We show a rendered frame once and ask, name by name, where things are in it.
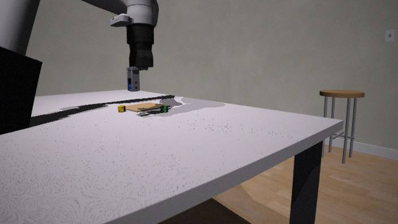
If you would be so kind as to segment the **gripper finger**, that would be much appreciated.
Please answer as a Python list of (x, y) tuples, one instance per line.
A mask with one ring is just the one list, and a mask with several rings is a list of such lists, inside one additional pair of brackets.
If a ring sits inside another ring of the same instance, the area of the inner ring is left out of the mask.
[(131, 91), (140, 91), (139, 70), (148, 70), (148, 67), (131, 67)]
[(129, 90), (129, 84), (131, 84), (131, 68), (126, 67), (127, 70), (127, 90)]

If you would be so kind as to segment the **tan flat mat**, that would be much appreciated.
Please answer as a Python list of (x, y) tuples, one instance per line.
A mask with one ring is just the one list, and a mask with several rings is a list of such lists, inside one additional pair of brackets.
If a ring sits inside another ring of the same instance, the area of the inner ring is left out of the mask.
[(134, 112), (141, 112), (141, 111), (160, 109), (161, 106), (170, 107), (170, 105), (162, 105), (162, 104), (155, 104), (155, 103), (148, 102), (148, 103), (143, 103), (143, 104), (128, 105), (128, 106), (126, 106), (126, 110), (134, 111)]

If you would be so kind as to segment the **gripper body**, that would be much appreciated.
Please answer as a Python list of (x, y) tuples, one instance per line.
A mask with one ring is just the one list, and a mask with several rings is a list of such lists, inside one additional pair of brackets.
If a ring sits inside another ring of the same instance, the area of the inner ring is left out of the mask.
[(150, 6), (130, 5), (127, 7), (127, 14), (120, 14), (110, 20), (110, 26), (127, 28), (129, 67), (153, 67), (155, 26), (153, 9)]

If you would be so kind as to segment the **yellow die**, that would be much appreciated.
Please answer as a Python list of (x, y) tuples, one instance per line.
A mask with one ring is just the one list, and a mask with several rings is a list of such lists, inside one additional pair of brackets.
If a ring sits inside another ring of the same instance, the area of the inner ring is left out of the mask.
[(118, 112), (125, 112), (125, 111), (126, 111), (126, 106), (125, 105), (118, 106)]

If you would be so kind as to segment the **green die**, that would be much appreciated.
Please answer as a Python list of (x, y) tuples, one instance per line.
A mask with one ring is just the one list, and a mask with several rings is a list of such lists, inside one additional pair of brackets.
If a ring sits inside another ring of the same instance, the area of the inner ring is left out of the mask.
[(168, 106), (161, 106), (161, 113), (168, 112)]

